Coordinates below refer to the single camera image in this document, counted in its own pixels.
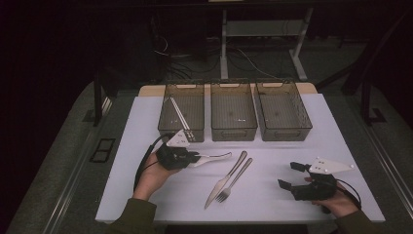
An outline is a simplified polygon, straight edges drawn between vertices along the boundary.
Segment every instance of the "sleeve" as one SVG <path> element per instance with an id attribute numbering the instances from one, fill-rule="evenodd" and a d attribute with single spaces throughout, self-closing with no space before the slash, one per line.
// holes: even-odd
<path id="1" fill-rule="evenodd" d="M 155 234 L 152 226 L 156 206 L 130 198 L 121 216 L 109 225 L 106 234 Z"/>
<path id="2" fill-rule="evenodd" d="M 358 211 L 335 220 L 340 234 L 380 234 L 382 233 L 374 223 Z"/>

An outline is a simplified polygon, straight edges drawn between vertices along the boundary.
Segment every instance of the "person's left hand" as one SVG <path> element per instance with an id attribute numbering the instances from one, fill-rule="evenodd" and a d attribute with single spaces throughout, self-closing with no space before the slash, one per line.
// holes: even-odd
<path id="1" fill-rule="evenodd" d="M 146 168 L 137 183 L 133 192 L 133 198 L 148 201 L 149 197 L 164 185 L 167 179 L 179 172 L 180 170 L 168 171 L 162 165 L 157 163 L 158 159 L 155 153 L 151 153 L 145 163 Z"/>

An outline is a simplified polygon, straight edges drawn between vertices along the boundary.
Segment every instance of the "white tabletop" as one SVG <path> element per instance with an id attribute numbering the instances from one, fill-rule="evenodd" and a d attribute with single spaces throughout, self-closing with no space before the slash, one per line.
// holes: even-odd
<path id="1" fill-rule="evenodd" d="M 192 143 L 187 149 L 205 155 L 232 152 L 233 156 L 184 169 L 170 177 L 150 199 L 158 206 L 155 223 L 311 223 L 332 219 L 331 214 L 323 214 L 309 201 L 295 201 L 290 192 L 278 185 L 279 178 L 292 185 L 307 184 L 304 177 L 308 174 L 292 170 L 289 163 L 312 164 L 317 157 L 355 165 L 355 170 L 334 176 L 357 190 L 362 209 L 371 220 L 384 221 L 324 97 L 301 97 L 313 124 L 306 140 L 301 142 L 264 142 L 259 129 L 255 141 L 213 142 L 210 102 L 206 97 L 206 140 Z M 135 98 L 97 211 L 97 221 L 117 219 L 131 197 L 136 169 L 148 146 L 159 136 L 157 126 L 162 100 L 162 97 Z M 212 202 L 205 210 L 214 184 L 228 174 L 243 150 L 253 162 L 233 187 L 231 196 L 223 203 Z"/>

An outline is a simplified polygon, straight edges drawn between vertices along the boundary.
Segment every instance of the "person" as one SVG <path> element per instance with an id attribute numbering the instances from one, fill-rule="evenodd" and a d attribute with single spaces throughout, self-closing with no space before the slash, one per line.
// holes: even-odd
<path id="1" fill-rule="evenodd" d="M 140 180 L 129 198 L 121 216 L 109 224 L 107 234 L 155 234 L 152 225 L 155 217 L 156 205 L 148 202 L 151 195 L 167 181 L 167 179 L 179 172 L 179 170 L 168 171 L 156 163 L 157 157 L 152 153 L 146 163 L 146 169 L 140 176 Z M 344 195 L 337 191 L 335 195 L 327 200 L 313 201 L 314 205 L 325 206 L 336 216 L 336 224 L 340 234 L 379 234 L 380 230 L 370 219 L 360 211 L 356 205 Z"/>

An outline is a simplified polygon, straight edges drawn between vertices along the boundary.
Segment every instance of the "storage tray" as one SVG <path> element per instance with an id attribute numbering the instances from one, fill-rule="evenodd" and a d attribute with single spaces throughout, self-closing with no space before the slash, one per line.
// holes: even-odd
<path id="1" fill-rule="evenodd" d="M 204 141 L 205 125 L 204 80 L 169 81 L 158 124 L 160 134 L 177 133 L 184 129 L 182 121 L 170 98 L 173 98 L 189 126 L 185 134 L 190 142 Z"/>
<path id="2" fill-rule="evenodd" d="M 305 140 L 313 125 L 294 82 L 257 79 L 255 92 L 262 140 Z"/>
<path id="3" fill-rule="evenodd" d="M 212 80 L 210 91 L 212 140 L 254 140 L 258 124 L 249 80 Z"/>

